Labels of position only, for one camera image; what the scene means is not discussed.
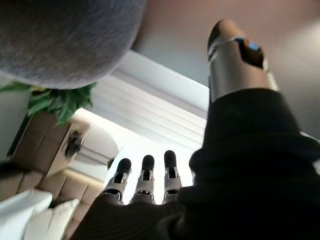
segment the gray fabric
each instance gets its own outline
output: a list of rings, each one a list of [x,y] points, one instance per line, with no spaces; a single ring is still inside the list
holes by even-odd
[[[0,75],[55,89],[110,73],[131,47],[146,0],[0,1]]]

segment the potted plant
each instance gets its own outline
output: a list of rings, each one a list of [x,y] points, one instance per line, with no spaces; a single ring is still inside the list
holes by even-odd
[[[97,83],[92,83],[76,89],[51,89],[37,87],[21,82],[13,82],[0,88],[3,92],[31,91],[27,107],[28,117],[39,112],[57,114],[57,126],[66,123],[80,108],[92,107],[91,89]]]

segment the white pillow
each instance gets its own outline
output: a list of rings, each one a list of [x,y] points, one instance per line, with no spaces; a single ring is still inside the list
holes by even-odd
[[[30,217],[48,209],[51,201],[50,192],[36,189],[0,201],[0,240],[21,240]]]
[[[23,240],[60,240],[78,203],[74,199],[34,215],[26,225]]]

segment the robotic hand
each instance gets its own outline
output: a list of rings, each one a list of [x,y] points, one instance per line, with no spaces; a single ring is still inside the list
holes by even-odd
[[[154,199],[154,166],[155,159],[151,155],[146,155],[142,161],[141,173],[136,184],[135,193],[129,204],[148,203],[155,204]],[[182,187],[181,179],[177,169],[176,155],[168,150],[164,153],[164,196],[162,204],[176,201],[178,191]],[[128,176],[131,172],[131,162],[129,159],[122,159],[116,169],[116,173],[105,187],[103,194],[109,195],[110,202],[123,205],[122,198],[127,185]]]
[[[226,239],[234,234],[226,228],[255,238],[255,231],[284,239],[310,234],[314,226],[319,232],[313,161],[320,159],[320,146],[301,135],[262,49],[232,21],[221,20],[208,40],[208,60],[203,146],[189,161],[193,186],[181,187],[176,156],[167,151],[163,204],[155,205],[154,159],[147,155],[135,194],[122,205],[131,167],[123,159],[73,240],[189,240],[212,233]]]

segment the couch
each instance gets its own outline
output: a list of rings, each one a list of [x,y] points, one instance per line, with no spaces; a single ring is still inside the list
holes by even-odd
[[[104,183],[69,168],[46,176],[20,165],[12,161],[0,165],[0,201],[32,188],[52,193],[51,208],[69,200],[79,199],[80,203],[64,232],[63,240],[68,240],[95,198],[104,189]]]

